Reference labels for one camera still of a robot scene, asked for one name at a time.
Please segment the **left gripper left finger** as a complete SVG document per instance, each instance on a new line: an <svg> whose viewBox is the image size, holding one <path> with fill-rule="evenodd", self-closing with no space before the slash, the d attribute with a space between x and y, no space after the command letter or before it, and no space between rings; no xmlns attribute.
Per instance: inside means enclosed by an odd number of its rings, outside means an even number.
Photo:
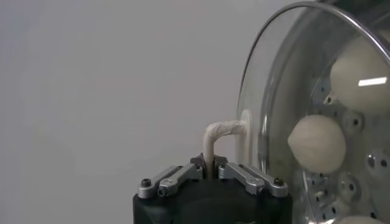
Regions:
<svg viewBox="0 0 390 224"><path fill-rule="evenodd" d="M203 154L190 159L185 166L170 166L152 178L144 178L138 185L138 198L168 197L178 193L180 186L188 180L204 178Z"/></svg>

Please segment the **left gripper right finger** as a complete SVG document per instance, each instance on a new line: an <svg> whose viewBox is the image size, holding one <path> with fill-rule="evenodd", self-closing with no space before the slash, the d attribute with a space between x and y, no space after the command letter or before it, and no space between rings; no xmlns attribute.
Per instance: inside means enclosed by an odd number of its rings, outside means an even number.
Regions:
<svg viewBox="0 0 390 224"><path fill-rule="evenodd" d="M254 166L228 162L225 157L215 156L214 160L219 179L234 179L251 195L267 191L273 197L288 196L288 185L279 177L274 178Z"/></svg>

